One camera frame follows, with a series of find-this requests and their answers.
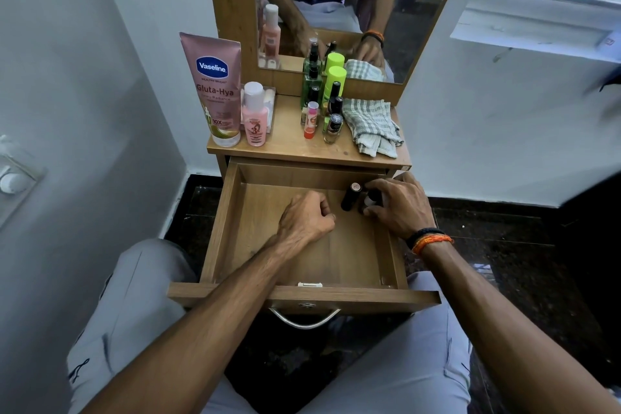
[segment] drawer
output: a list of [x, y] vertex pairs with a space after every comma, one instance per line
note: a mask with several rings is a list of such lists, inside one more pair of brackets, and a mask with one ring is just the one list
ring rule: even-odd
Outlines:
[[[438, 292], [408, 289], [399, 243], [381, 224], [340, 202], [352, 182], [384, 177], [380, 169], [231, 158], [200, 282], [173, 283], [168, 297], [185, 307], [205, 298], [275, 234], [293, 196], [323, 192], [337, 225], [309, 245], [278, 277], [265, 308], [281, 313], [415, 312], [440, 304]], [[321, 286], [299, 286], [321, 284]]]

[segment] green and white plaid towel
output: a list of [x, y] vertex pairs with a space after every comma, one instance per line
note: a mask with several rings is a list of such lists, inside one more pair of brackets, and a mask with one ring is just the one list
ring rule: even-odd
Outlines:
[[396, 146], [403, 144], [399, 127], [390, 117], [390, 103], [384, 100], [346, 99], [343, 116], [352, 130], [354, 143], [362, 154], [377, 153], [397, 158]]
[[350, 59], [345, 63], [347, 77], [351, 79], [364, 79], [366, 81], [385, 82], [384, 74], [379, 67], [369, 64], [367, 61]]

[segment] vaseline logo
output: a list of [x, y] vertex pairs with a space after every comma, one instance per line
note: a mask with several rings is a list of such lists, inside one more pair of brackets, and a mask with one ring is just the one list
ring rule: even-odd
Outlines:
[[229, 66], [222, 59], [205, 56], [196, 60], [198, 72], [214, 79], [223, 79], [229, 76]]

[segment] metal handle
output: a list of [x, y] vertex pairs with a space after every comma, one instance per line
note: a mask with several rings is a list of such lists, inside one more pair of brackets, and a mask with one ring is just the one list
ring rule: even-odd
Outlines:
[[286, 317], [284, 317], [282, 314], [280, 314], [280, 312], [275, 309], [275, 308], [270, 308], [270, 311], [272, 311], [276, 317], [278, 319], [280, 319], [283, 323], [285, 324], [289, 324], [291, 327], [295, 327], [296, 329], [315, 329], [318, 328], [319, 326], [322, 326], [323, 324], [326, 324], [330, 319], [332, 319], [334, 316], [336, 316], [338, 314], [339, 310], [334, 310], [332, 311], [330, 314], [328, 314], [328, 316], [324, 317], [321, 321], [314, 323], [314, 324], [297, 324], [294, 323], [293, 321], [289, 321]]

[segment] person's right arm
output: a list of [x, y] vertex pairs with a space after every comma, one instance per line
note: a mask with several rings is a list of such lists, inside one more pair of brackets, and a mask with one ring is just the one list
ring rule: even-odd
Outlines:
[[[412, 174], [374, 180], [388, 197], [370, 206], [399, 237], [435, 227], [425, 192]], [[621, 406], [586, 369], [479, 275], [448, 242], [426, 245], [419, 257], [453, 308], [480, 359], [516, 407], [529, 413], [621, 413]]]
[[295, 37], [296, 49], [304, 56], [308, 56], [311, 50], [310, 38], [317, 38], [319, 45], [319, 56], [323, 58], [325, 54], [325, 44], [319, 39], [317, 32], [311, 28], [304, 18], [304, 15], [293, 3], [293, 0], [269, 0], [270, 3], [278, 5], [278, 15], [283, 19], [285, 25], [289, 27]]

